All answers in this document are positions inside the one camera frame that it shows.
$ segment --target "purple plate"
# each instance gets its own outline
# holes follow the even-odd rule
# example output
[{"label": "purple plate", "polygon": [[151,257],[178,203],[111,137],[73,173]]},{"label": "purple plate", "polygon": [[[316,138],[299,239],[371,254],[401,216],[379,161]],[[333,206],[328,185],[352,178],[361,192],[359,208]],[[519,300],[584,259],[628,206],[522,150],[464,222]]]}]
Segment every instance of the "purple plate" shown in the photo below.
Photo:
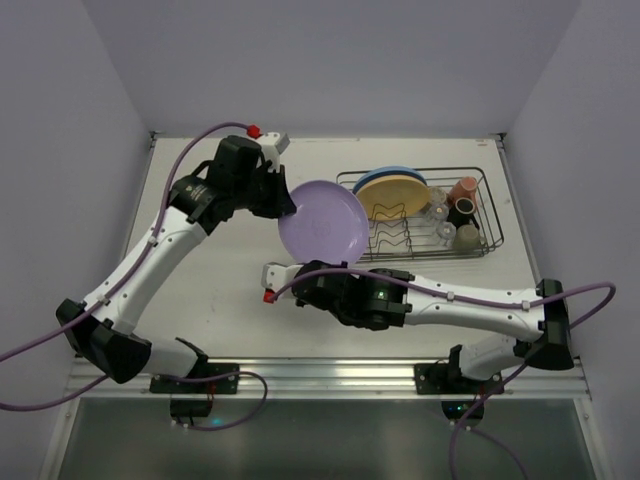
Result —
[{"label": "purple plate", "polygon": [[298,207],[278,220],[280,239],[298,263],[355,263],[369,242],[369,221],[356,196],[327,180],[303,183],[291,192]]}]

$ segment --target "yellow plate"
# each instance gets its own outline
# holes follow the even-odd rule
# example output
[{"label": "yellow plate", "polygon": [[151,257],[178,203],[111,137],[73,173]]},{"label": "yellow plate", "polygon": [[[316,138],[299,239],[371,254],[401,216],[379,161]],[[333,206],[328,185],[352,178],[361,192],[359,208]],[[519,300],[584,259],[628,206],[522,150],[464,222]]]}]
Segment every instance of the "yellow plate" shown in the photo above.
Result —
[{"label": "yellow plate", "polygon": [[407,175],[376,178],[356,194],[370,220],[388,222],[417,213],[429,203],[429,188]]}]

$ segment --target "black cup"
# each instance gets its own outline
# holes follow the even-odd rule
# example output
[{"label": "black cup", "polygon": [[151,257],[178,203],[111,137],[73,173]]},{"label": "black cup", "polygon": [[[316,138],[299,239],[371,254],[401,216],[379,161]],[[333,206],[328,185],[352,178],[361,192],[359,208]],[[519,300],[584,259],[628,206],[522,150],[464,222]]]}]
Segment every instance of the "black cup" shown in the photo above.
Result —
[{"label": "black cup", "polygon": [[475,211],[476,206],[471,200],[468,198],[459,198],[449,210],[447,222],[453,223],[456,228],[468,225],[469,222],[475,223],[475,218],[473,218]]}]

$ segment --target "lavender wall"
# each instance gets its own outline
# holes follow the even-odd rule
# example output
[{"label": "lavender wall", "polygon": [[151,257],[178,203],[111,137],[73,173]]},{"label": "lavender wall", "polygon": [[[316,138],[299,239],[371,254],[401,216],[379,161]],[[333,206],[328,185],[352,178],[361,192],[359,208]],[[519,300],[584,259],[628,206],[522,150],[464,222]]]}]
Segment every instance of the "lavender wall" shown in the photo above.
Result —
[{"label": "lavender wall", "polygon": [[84,0],[148,125],[502,132],[578,0]]},{"label": "lavender wall", "polygon": [[[114,267],[148,136],[83,5],[0,5],[0,351],[56,327]],[[55,340],[0,368],[0,401],[60,397],[71,351]],[[33,479],[57,410],[0,412],[0,477]]]},{"label": "lavender wall", "polygon": [[507,137],[543,275],[618,284],[574,339],[621,479],[640,475],[639,18],[637,0],[583,0]]}]

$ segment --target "plate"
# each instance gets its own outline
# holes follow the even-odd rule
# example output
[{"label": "plate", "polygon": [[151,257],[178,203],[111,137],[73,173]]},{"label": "plate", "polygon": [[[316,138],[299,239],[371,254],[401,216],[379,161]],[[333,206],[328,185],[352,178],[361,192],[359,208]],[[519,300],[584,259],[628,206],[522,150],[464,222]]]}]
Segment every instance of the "plate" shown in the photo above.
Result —
[{"label": "plate", "polygon": [[385,175],[369,181],[356,194],[367,217],[378,222],[411,216],[429,203],[427,185],[408,175]]},{"label": "plate", "polygon": [[414,170],[413,168],[401,166],[381,167],[376,168],[375,170],[371,170],[370,172],[360,177],[356,184],[353,186],[353,193],[358,193],[358,191],[371,180],[375,180],[387,175],[408,175],[409,177],[415,178],[416,180],[420,180],[425,185],[427,184],[422,174]]},{"label": "plate", "polygon": [[278,219],[278,231],[296,262],[337,265],[360,259],[369,241],[369,222],[353,193],[336,183],[314,180],[296,187],[291,199],[297,212]]}]

